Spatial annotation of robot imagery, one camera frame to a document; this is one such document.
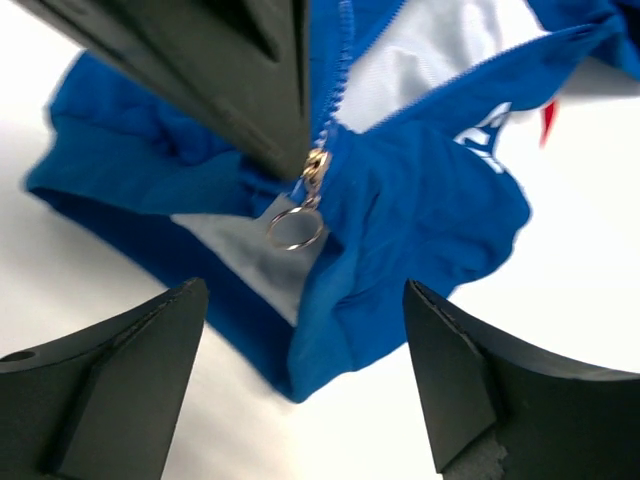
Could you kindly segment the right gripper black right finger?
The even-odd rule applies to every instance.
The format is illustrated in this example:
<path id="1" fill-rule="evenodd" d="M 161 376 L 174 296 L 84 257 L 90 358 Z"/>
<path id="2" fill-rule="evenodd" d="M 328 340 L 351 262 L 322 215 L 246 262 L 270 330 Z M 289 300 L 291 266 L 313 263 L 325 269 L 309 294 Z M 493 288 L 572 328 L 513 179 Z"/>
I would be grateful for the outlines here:
<path id="1" fill-rule="evenodd" d="M 436 471 L 445 479 L 635 479 L 639 377 L 523 341 L 422 284 L 404 318 Z"/>

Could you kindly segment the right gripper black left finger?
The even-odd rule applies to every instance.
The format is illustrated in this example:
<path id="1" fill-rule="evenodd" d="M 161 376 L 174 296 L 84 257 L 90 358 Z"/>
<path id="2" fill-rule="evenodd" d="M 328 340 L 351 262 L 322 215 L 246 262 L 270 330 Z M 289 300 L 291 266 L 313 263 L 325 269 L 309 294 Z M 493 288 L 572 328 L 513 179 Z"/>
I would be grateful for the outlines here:
<path id="1" fill-rule="evenodd" d="M 192 279 L 2 357 L 2 478 L 161 478 L 207 305 Z"/>

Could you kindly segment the blue white red jacket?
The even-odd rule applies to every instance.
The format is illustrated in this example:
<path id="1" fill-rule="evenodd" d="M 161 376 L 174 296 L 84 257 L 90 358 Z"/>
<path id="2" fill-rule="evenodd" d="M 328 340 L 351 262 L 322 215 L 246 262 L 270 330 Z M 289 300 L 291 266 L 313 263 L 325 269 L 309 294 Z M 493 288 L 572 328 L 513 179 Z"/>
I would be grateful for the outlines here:
<path id="1" fill-rule="evenodd" d="M 510 256 L 530 208 L 497 156 L 509 116 L 549 105 L 595 57 L 639 73 L 635 1 L 315 1 L 312 145 L 329 153 L 326 228 L 298 251 L 306 194 L 84 53 L 26 178 L 166 285 L 206 281 L 207 322 L 302 402 L 405 342 L 406 280 L 442 296 Z"/>

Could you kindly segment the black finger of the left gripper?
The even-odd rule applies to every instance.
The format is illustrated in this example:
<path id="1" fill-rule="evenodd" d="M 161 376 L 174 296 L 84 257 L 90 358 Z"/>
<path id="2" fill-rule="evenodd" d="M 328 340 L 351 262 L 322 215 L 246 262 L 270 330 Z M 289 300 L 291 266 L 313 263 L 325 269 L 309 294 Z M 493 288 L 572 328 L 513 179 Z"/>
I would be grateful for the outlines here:
<path id="1" fill-rule="evenodd" d="M 21 7 L 281 180 L 311 141 L 307 1 L 23 1 Z"/>

